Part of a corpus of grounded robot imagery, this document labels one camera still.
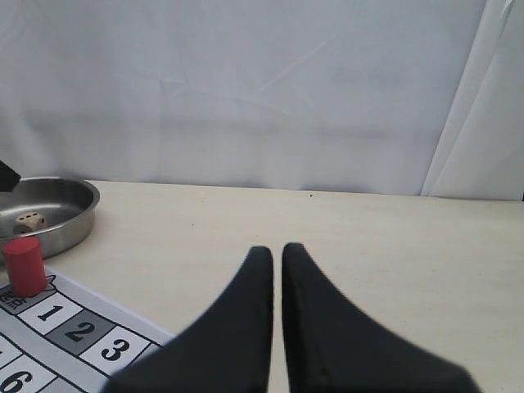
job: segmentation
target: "bowl rim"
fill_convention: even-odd
[[[64,176],[38,176],[38,177],[32,177],[32,178],[22,178],[19,181],[19,183],[23,183],[23,182],[31,181],[31,180],[65,180],[65,181],[75,182],[81,186],[86,187],[92,193],[93,200],[91,201],[91,203],[85,210],[83,210],[80,214],[76,215],[75,217],[67,219],[66,221],[62,221],[59,224],[52,225],[51,227],[39,229],[38,231],[22,233],[20,235],[13,235],[10,237],[0,237],[0,242],[8,242],[10,240],[18,239],[20,237],[34,237],[34,236],[43,235],[45,233],[55,231],[59,228],[64,228],[72,224],[73,222],[80,221],[84,216],[89,215],[95,209],[95,207],[97,207],[98,203],[100,202],[100,191],[98,191],[98,188],[96,188],[89,181],[84,180],[82,178],[76,178],[74,176],[66,176],[66,177]]]

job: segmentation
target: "printed number 6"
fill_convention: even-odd
[[[24,387],[24,382],[31,382],[32,379],[33,375],[27,371],[19,371],[18,373],[14,373],[8,379],[2,382],[2,385],[0,385],[0,392],[16,393],[17,391],[21,391],[22,387]]]
[[[111,362],[120,359],[122,352],[125,352],[129,349],[129,343],[121,338],[114,340],[113,345],[113,351],[115,352],[113,355],[109,355],[109,350],[102,351],[102,358],[105,360],[110,360]]]

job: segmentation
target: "white square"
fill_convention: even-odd
[[[12,362],[22,353],[4,336],[0,336],[0,368]]]
[[[82,307],[60,293],[55,293],[20,313],[19,317],[37,332],[46,334],[80,311]]]
[[[131,363],[148,344],[148,340],[117,326],[80,358],[109,375]]]
[[[55,378],[55,374],[24,355],[0,369],[0,391],[35,393]]]

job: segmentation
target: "printed number 2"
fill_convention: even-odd
[[[113,355],[109,355],[109,350],[102,351],[102,358],[105,360],[110,360],[111,362],[120,359],[122,352],[125,352],[129,349],[129,343],[121,338],[114,340],[113,345],[113,351],[115,352]]]
[[[47,319],[51,316],[53,316],[54,314],[56,314],[58,311],[60,311],[61,309],[63,309],[64,306],[63,305],[54,305],[52,307],[52,309],[50,309],[47,313],[45,314],[42,314],[42,315],[39,315],[38,318],[43,320],[44,322],[47,321]]]
[[[82,336],[92,333],[95,330],[95,325],[90,322],[79,323],[80,330],[74,330],[73,332],[67,332],[65,335],[68,336],[74,342],[83,340]]]
[[[24,387],[24,382],[31,382],[33,375],[27,371],[19,371],[12,374],[0,385],[1,393],[16,393]]]

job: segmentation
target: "game board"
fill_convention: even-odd
[[[0,287],[0,393],[98,392],[173,338],[51,269],[46,275],[32,298]]]

